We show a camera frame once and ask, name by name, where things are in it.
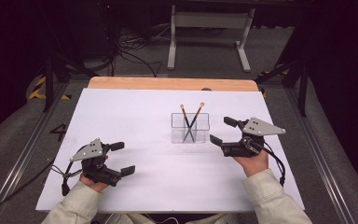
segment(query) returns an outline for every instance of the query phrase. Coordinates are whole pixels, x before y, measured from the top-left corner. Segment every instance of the black cable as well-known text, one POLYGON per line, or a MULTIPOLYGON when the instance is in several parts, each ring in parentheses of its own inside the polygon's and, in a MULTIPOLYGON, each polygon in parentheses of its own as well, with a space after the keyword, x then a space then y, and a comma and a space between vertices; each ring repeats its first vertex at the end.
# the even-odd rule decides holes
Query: black cable
MULTIPOLYGON (((113 61, 114 57, 109 57, 109 59, 102 63, 102 64, 99 64, 97 66, 94 66, 94 67, 85 67, 86 69, 90 70, 91 72, 96 72, 96 71, 100 71, 102 69, 104 69, 105 67, 109 66, 110 63, 113 61)), ((73 69, 73 68, 66 68, 70 73, 72 74, 83 74, 83 72, 77 70, 77 69, 73 69)))
MULTIPOLYGON (((274 151, 273 151, 272 148, 269 146, 269 144, 267 144, 266 142, 264 142, 264 144, 266 144, 267 147, 268 147, 268 149, 271 150, 272 153, 274 153, 274 151)), ((282 167, 281 167, 281 165, 280 165, 278 162, 277 162, 277 165, 278 165, 279 170, 282 172, 282 167)))
POLYGON ((139 61, 141 61, 142 63, 144 63, 147 67, 149 67, 149 69, 152 71, 154 77, 157 77, 155 71, 153 70, 153 68, 152 68, 147 62, 145 62, 144 60, 140 59, 139 57, 137 57, 137 56, 135 56, 135 55, 133 55, 133 54, 130 54, 130 53, 126 52, 126 51, 121 51, 121 53, 130 55, 130 56, 132 56, 132 57, 138 59, 139 61))
POLYGON ((275 161, 277 163, 279 163, 282 167, 282 170, 281 170, 281 178, 279 180, 280 184, 283 186, 284 184, 284 180, 285 180, 285 176, 286 176, 286 169, 284 168, 284 165, 283 165, 283 162, 275 155, 275 153, 273 153, 272 151, 268 150, 266 147, 262 147, 260 145, 258 145, 255 141, 252 142, 252 144, 255 144, 256 146, 262 148, 263 150, 265 150, 271 157, 273 157, 275 159, 275 161))
POLYGON ((2 204, 6 203, 11 198, 13 198, 16 194, 18 194, 20 191, 25 189, 32 182, 34 182, 40 175, 43 174, 43 172, 45 172, 49 168, 49 166, 54 162, 54 160, 55 159, 53 159, 51 162, 49 162, 48 165, 46 165, 38 174, 36 174, 34 177, 32 177, 30 180, 28 180, 25 184, 23 184, 21 187, 19 187, 18 189, 13 191, 10 195, 8 195, 4 200, 2 200, 2 202, 0 202, 0 206, 2 206, 2 204))

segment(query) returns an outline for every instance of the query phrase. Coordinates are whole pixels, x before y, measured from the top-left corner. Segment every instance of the gray floor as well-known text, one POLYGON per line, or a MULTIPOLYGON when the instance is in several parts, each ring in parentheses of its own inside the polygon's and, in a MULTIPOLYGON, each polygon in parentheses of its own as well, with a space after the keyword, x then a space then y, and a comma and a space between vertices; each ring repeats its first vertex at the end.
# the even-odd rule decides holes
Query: gray floor
MULTIPOLYGON (((169 37, 166 35, 158 42, 130 52, 150 63, 162 61, 158 77, 253 79, 260 72, 273 68, 292 31, 291 28, 251 30, 245 46, 252 68, 251 73, 242 71, 234 48, 234 41, 241 34, 233 30, 225 30, 221 35, 210 35, 201 30, 180 32, 173 71, 166 68, 169 50, 169 40, 165 39, 169 37)), ((158 70, 157 63, 152 67, 155 71, 158 70)), ((103 70, 99 73, 104 76, 108 71, 103 70)), ((152 76, 145 65, 131 63, 119 57, 115 73, 117 76, 129 77, 152 76)), ((311 83, 308 87, 305 121, 310 125, 324 161, 328 164, 328 171, 332 175, 330 180, 336 181, 341 195, 333 195, 329 189, 331 182, 325 179, 325 170, 321 170, 315 159, 314 144, 310 142, 309 135, 304 129, 304 120, 298 117, 296 108, 292 106, 290 95, 296 93, 297 88, 292 91, 285 90, 279 85, 279 79, 280 77, 275 77, 260 87, 266 90, 265 99, 274 123, 287 130, 287 134, 281 135, 280 139, 292 172, 296 176, 306 213, 313 223, 358 223, 358 175, 334 135, 311 83), (334 197, 341 198, 347 208, 337 206, 334 197)), ((38 77, 30 83, 26 96, 30 94, 37 80, 38 77)), ((18 158, 24 153, 30 153, 30 157, 21 166, 23 169, 16 173, 18 178, 11 179, 13 187, 25 183, 55 157, 61 142, 58 141, 58 134, 49 132, 61 124, 69 125, 81 90, 87 87, 87 84, 85 76, 75 76, 67 86, 60 88, 56 85, 57 91, 64 88, 65 94, 72 95, 71 100, 59 100, 50 112, 42 113, 44 101, 30 99, 27 105, 0 125, 0 190, 3 186, 9 185, 5 181, 18 158), (41 133, 36 133, 35 127, 40 125, 41 120, 45 125, 42 126, 41 133)), ((47 175, 48 172, 44 172, 0 210, 0 223, 40 223, 43 220, 46 214, 34 209, 47 175)), ((98 215, 97 218, 103 218, 103 215, 98 215)), ((257 223, 253 213, 243 214, 242 219, 243 223, 257 223)))

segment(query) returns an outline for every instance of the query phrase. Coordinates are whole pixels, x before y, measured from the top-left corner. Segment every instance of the wire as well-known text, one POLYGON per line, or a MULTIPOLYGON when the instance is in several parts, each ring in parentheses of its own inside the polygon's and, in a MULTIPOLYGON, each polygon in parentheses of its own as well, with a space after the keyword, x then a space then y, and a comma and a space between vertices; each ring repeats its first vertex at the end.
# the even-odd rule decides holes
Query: wire
POLYGON ((145 215, 146 215, 147 217, 149 217, 150 219, 152 219, 154 222, 159 223, 159 224, 164 223, 164 222, 166 222, 166 221, 168 221, 168 220, 170 220, 170 219, 175 220, 176 224, 179 224, 178 219, 176 219, 175 217, 169 217, 169 218, 165 219, 164 221, 157 222, 157 221, 154 220, 152 217, 150 217, 148 214, 145 214, 145 215))
POLYGON ((23 184, 21 187, 19 187, 18 189, 16 189, 15 191, 13 191, 10 195, 8 195, 4 200, 2 200, 2 202, 0 202, 0 206, 2 206, 4 203, 6 203, 7 201, 9 201, 11 198, 13 198, 16 194, 18 194, 20 191, 22 191, 23 189, 25 189, 26 187, 28 187, 32 182, 34 182, 40 175, 42 175, 48 168, 49 166, 54 162, 55 158, 48 163, 48 165, 46 165, 39 173, 37 173, 34 177, 32 177, 30 180, 28 180, 25 184, 23 184))
POLYGON ((148 63, 146 63, 144 60, 142 60, 141 58, 139 58, 139 57, 137 57, 137 56, 135 56, 135 55, 133 55, 133 54, 130 54, 130 53, 126 52, 126 51, 121 51, 121 53, 130 55, 130 56, 132 56, 132 57, 138 59, 139 61, 141 61, 142 63, 144 63, 147 67, 149 67, 149 69, 152 71, 154 77, 157 77, 157 75, 156 75, 155 71, 153 70, 153 68, 152 68, 148 63))
MULTIPOLYGON (((269 144, 267 144, 266 142, 264 142, 264 144, 266 144, 267 147, 269 148, 269 150, 271 150, 271 152, 274 153, 274 151, 273 151, 272 148, 269 146, 269 144)), ((278 165, 279 170, 282 172, 282 167, 281 167, 281 165, 280 165, 278 162, 277 162, 277 165, 278 165)))
POLYGON ((262 148, 263 150, 265 150, 271 157, 273 157, 277 163, 279 163, 279 164, 281 165, 281 167, 282 167, 282 170, 281 170, 282 176, 281 176, 279 182, 280 182, 281 185, 283 186, 284 180, 285 180, 285 176, 286 176, 286 169, 284 168, 283 162, 275 155, 275 153, 274 153, 272 150, 269 150, 269 149, 267 149, 266 147, 260 146, 260 145, 257 144, 255 141, 253 141, 252 144, 254 144, 254 145, 258 146, 258 147, 261 147, 261 148, 262 148))

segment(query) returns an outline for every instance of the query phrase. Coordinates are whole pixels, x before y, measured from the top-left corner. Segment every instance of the white table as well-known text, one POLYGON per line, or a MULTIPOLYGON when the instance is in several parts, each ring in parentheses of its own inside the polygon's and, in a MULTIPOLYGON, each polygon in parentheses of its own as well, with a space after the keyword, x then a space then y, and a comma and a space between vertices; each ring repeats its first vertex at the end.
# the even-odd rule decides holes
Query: white table
MULTIPOLYGON (((130 78, 125 81, 147 79, 130 78)), ((196 112, 200 102, 209 113, 210 133, 224 142, 238 141, 238 128, 223 117, 256 117, 272 123, 259 91, 173 91, 84 89, 54 164, 66 169, 69 158, 95 138, 105 144, 124 142, 125 148, 109 152, 108 168, 136 166, 115 188, 104 191, 100 213, 229 213, 253 211, 241 181, 241 167, 223 156, 211 142, 173 144, 171 113, 196 112)), ((284 190, 304 208, 296 182, 277 135, 265 137, 286 167, 284 190)), ((275 160, 274 174, 281 176, 275 160)), ((75 162, 72 171, 81 168, 75 162)), ((70 178, 72 187, 78 177, 70 178)), ((62 177, 50 172, 36 210, 48 211, 62 199, 62 177)))

